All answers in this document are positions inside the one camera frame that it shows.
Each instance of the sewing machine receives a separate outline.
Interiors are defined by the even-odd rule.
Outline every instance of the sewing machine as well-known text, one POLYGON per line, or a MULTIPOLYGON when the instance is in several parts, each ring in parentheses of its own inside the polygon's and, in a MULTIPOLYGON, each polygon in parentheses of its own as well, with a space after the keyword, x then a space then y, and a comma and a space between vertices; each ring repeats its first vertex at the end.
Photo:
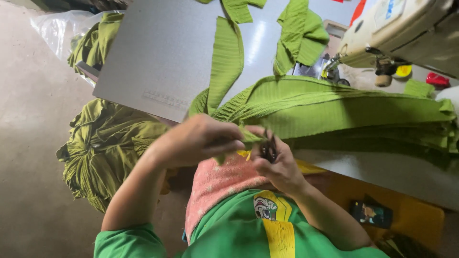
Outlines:
POLYGON ((340 63, 375 69, 375 85, 390 85, 397 67, 416 64, 459 77, 459 0, 380 0, 354 21, 323 77, 340 63))

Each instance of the plastic bag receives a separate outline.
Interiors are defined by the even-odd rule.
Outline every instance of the plastic bag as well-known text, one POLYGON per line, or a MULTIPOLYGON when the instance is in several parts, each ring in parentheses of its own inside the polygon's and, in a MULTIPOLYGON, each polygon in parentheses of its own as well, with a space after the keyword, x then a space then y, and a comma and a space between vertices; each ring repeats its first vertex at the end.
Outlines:
MULTIPOLYGON (((52 13, 30 18, 30 25, 45 40, 59 60, 67 64, 67 58, 72 53, 72 43, 75 45, 78 37, 100 22, 104 13, 124 13, 124 11, 103 11, 96 15, 88 11, 67 11, 52 13)), ((93 87, 93 80, 81 75, 93 87)))

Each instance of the person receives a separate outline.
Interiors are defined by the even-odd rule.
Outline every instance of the person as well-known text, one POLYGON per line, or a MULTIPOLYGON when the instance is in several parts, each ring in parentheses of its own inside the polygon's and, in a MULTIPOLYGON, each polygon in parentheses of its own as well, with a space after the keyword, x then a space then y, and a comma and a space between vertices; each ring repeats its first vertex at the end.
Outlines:
MULTIPOLYGON (((258 126, 246 129, 264 133, 258 126)), ((236 124, 206 114, 159 137, 110 202, 94 257, 167 257, 151 224, 165 169, 243 150, 242 138, 236 124)), ((258 146, 250 159, 279 192, 249 189, 220 201, 202 216, 185 252, 175 257, 387 257, 350 214, 304 179, 289 146, 278 137, 275 141, 274 164, 260 157, 258 146)))

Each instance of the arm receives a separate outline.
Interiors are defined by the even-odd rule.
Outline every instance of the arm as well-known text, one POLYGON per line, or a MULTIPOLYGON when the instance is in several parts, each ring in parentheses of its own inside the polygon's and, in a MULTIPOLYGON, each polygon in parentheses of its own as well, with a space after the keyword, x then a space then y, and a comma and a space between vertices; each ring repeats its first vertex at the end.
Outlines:
MULTIPOLYGON (((246 126, 246 129, 258 135, 264 132, 264 128, 258 126, 246 126)), ((260 157, 257 146, 253 148, 251 159, 258 174, 290 196, 309 224, 327 236, 336 248, 351 251, 372 246, 368 234, 349 213, 304 179, 290 147, 278 137, 275 141, 278 156, 274 164, 260 157)))
POLYGON ((108 205, 101 231, 151 222, 165 169, 196 165, 204 159, 244 149, 234 123, 205 114, 177 125, 150 145, 108 205))

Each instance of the pile of olive green fabric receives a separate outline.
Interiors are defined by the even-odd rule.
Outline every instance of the pile of olive green fabric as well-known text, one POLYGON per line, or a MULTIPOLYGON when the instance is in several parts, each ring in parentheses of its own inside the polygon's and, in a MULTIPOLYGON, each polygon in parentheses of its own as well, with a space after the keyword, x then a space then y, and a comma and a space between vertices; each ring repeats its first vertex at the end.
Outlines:
MULTIPOLYGON (((288 11, 289 6, 294 3, 304 10, 304 2, 307 1, 290 1, 280 17, 284 21, 283 32, 287 16, 298 16, 297 12, 288 11)), ((314 13, 306 11, 301 15, 313 16, 313 23, 308 24, 306 31, 322 34, 323 28, 314 13)), ((284 64, 278 66, 285 67, 282 71, 299 58, 298 47, 311 50, 309 57, 301 57, 305 60, 311 61, 320 55, 320 44, 311 44, 311 39, 304 41, 300 37, 307 34, 305 31, 299 35, 287 33, 294 39, 281 35, 280 42, 291 57, 279 59, 287 60, 279 62, 284 64)), ((433 91, 431 85, 410 80, 405 94, 395 94, 357 90, 304 76, 268 76, 219 107, 242 72, 243 53, 237 24, 219 17, 210 85, 192 102, 190 116, 207 113, 219 121, 262 125, 293 149, 400 153, 425 159, 444 170, 458 171, 459 132, 453 123, 456 114, 450 100, 437 102, 429 98, 433 91)), ((276 56, 275 66, 279 60, 276 56)), ((248 134, 245 132, 248 141, 262 140, 248 134)))
POLYGON ((123 17, 122 13, 105 13, 101 21, 96 23, 82 38, 75 38, 72 41, 73 51, 67 61, 76 73, 84 75, 75 66, 79 61, 84 61, 89 66, 105 63, 123 17))
MULTIPOLYGON (((86 104, 70 126, 70 139, 56 153, 65 162, 63 180, 75 198, 88 198, 101 212, 147 147, 168 129, 144 112, 101 99, 86 104)), ((161 194, 168 189, 165 180, 161 194)))

